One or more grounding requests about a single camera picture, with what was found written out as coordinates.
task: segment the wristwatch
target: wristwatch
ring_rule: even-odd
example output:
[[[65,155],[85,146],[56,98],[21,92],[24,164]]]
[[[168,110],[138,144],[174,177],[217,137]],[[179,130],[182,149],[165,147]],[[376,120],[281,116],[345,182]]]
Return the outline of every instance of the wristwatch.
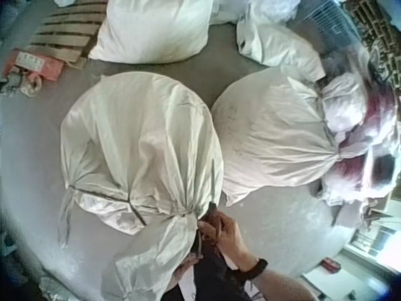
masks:
[[[244,285],[246,280],[253,280],[257,276],[263,273],[268,267],[268,262],[262,258],[259,259],[258,263],[247,272],[241,272],[240,270],[232,271],[234,277],[240,285]]]

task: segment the concrete floor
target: concrete floor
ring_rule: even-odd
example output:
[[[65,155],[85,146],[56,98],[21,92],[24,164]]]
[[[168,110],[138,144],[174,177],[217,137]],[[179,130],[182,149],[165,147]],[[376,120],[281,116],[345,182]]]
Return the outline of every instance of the concrete floor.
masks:
[[[36,0],[20,15],[11,36],[0,48],[0,68],[9,51],[28,43],[41,19],[51,14],[52,0]],[[210,28],[202,52],[168,65],[122,65],[89,61],[83,70],[66,68],[56,83],[46,82],[36,98],[18,93],[1,99],[2,213],[19,250],[34,271],[40,266],[87,300],[102,300],[101,272],[130,236],[103,224],[75,206],[71,241],[58,248],[58,213],[65,191],[60,168],[60,125],[78,97],[101,75],[145,70],[181,81],[211,106],[232,82],[263,66],[236,49],[235,27]],[[236,218],[245,240],[270,267],[288,275],[313,268],[325,256],[337,254],[352,230],[332,227],[333,210],[315,199],[311,186],[266,187],[244,201],[222,208]]]

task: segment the wooden pallet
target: wooden pallet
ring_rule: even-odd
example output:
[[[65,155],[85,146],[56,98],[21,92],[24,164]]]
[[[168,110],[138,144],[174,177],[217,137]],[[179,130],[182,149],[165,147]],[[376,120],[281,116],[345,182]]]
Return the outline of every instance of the wooden pallet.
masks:
[[[366,31],[362,43],[368,50],[374,41],[381,42],[380,60],[393,87],[401,89],[401,33],[383,16],[376,0],[349,0],[345,8]]]
[[[107,0],[77,0],[74,5],[58,8],[44,18],[25,49],[69,63],[77,62],[96,39],[106,17],[106,6]]]

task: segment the white sack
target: white sack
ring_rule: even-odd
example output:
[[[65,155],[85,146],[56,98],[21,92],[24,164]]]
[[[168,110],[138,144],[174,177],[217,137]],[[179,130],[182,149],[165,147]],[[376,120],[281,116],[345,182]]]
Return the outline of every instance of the white sack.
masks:
[[[76,0],[55,0],[55,3],[59,8],[65,8],[66,6],[72,5]]]
[[[102,78],[64,119],[61,160],[68,188],[61,237],[70,231],[74,202],[136,233],[103,273],[103,295],[158,300],[193,244],[197,219],[210,201],[219,202],[222,156],[205,103],[162,75]]]
[[[170,63],[207,43],[212,0],[109,0],[89,57],[117,63]]]
[[[317,93],[270,68],[233,83],[212,108],[224,158],[227,205],[263,186],[299,186],[320,178],[342,157],[326,128]]]
[[[301,0],[213,0],[211,24],[237,23],[246,13],[248,4],[272,23],[287,22],[296,15]]]
[[[213,0],[211,25],[236,24],[246,12],[246,0]]]
[[[262,18],[272,23],[285,23],[296,15],[301,0],[248,0]]]
[[[322,95],[327,125],[333,133],[349,132],[365,118],[366,91],[351,73],[332,80],[322,89]]]
[[[266,66],[290,66],[315,82],[325,76],[319,54],[306,40],[279,24],[268,21],[250,5],[237,24],[240,54]]]

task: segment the label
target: label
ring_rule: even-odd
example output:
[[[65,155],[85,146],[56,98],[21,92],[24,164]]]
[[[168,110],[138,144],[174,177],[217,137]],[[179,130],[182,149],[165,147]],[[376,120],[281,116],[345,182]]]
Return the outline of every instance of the label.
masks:
[[[20,51],[18,53],[15,65],[31,71],[40,72],[44,65],[44,59],[38,58],[30,53]]]

